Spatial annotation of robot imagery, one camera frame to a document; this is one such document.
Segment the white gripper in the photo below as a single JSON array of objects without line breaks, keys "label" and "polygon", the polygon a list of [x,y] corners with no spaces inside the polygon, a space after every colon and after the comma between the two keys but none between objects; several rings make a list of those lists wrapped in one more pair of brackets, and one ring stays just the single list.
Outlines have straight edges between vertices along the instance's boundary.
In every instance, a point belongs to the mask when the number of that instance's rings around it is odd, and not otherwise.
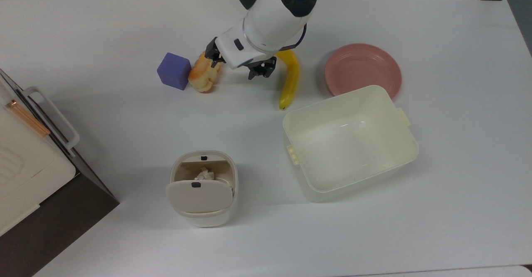
[{"label": "white gripper", "polygon": [[226,63],[231,69],[248,65],[248,80],[255,76],[268,78],[276,68],[275,52],[258,48],[245,31],[244,22],[236,23],[206,46],[205,58],[211,61],[211,68]]}]

